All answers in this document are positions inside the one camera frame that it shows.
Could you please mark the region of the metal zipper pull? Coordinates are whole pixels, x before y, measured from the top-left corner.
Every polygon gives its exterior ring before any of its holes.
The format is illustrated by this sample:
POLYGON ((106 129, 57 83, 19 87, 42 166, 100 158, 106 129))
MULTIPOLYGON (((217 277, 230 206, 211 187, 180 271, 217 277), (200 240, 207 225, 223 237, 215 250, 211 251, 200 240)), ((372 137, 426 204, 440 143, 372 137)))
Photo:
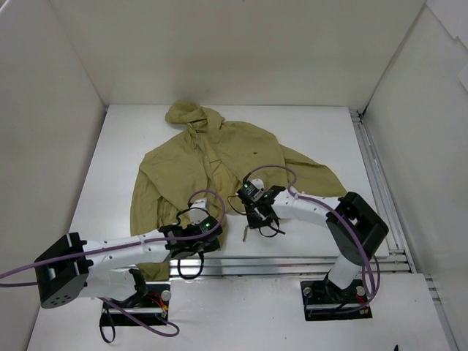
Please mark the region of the metal zipper pull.
POLYGON ((246 225, 243 231, 242 242, 246 242, 248 234, 249 234, 249 226, 246 225))

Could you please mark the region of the olive yellow hooded jacket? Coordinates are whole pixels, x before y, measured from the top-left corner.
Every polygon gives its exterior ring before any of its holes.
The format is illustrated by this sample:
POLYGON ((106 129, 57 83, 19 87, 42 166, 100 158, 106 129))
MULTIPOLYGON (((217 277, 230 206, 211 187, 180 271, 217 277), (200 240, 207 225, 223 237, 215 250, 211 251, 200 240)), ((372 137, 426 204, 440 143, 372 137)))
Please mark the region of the olive yellow hooded jacket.
POLYGON ((247 121, 229 121, 219 111, 189 100, 169 107, 147 107, 143 126, 154 148, 141 163, 132 192, 129 227, 142 235, 176 222, 189 197, 201 189, 209 195, 211 212, 219 218, 241 209, 234 197, 249 171, 267 187, 287 186, 310 195, 340 197, 346 189, 337 175, 306 155, 282 145, 275 134, 247 121))

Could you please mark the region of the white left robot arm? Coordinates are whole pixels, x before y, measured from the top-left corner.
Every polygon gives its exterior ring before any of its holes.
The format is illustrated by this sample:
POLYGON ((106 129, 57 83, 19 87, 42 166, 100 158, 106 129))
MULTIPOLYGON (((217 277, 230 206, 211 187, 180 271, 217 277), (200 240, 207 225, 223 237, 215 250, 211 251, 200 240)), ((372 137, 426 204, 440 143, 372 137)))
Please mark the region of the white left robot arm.
POLYGON ((222 226, 207 214, 186 227, 169 224, 109 241, 87 241, 78 233, 63 235, 35 260, 40 305, 54 309, 76 298, 107 298, 139 306, 147 289, 137 265, 199 254, 220 234, 222 226))

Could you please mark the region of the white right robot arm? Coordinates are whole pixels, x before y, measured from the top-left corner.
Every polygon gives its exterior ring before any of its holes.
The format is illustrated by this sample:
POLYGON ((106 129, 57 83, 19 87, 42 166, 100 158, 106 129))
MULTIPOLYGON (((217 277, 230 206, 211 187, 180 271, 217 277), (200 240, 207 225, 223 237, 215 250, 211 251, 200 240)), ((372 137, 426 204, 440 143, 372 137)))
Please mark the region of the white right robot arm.
POLYGON ((299 193, 293 186, 266 189, 261 180, 245 181, 237 191, 252 229, 279 229, 282 219, 295 219, 328 229, 339 256, 323 284, 325 296, 340 301, 350 292, 352 281, 370 264, 389 228, 377 212, 357 193, 341 197, 318 197, 299 193))

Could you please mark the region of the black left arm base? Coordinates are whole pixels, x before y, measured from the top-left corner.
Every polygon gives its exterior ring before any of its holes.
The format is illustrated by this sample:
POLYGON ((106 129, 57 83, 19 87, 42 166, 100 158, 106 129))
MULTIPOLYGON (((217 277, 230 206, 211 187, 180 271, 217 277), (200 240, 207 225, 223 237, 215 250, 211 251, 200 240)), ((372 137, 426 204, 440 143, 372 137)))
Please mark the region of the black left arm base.
MULTIPOLYGON (((169 282, 149 282, 148 294, 137 302, 123 302, 110 299, 112 303, 121 307, 128 314, 149 326, 162 326, 169 317, 169 301, 162 299, 164 291, 170 291, 169 282)), ((102 303, 102 313, 99 327, 137 327, 138 324, 130 320, 119 310, 107 303, 102 303)))

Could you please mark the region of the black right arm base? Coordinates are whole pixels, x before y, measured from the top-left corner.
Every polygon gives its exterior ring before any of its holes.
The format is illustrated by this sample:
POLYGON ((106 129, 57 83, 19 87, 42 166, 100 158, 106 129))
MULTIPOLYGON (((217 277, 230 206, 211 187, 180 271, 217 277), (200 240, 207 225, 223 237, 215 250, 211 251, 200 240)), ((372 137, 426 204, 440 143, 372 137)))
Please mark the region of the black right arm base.
POLYGON ((344 291, 334 290, 324 280, 301 281, 304 318, 307 322, 362 320, 373 317, 361 279, 344 291))

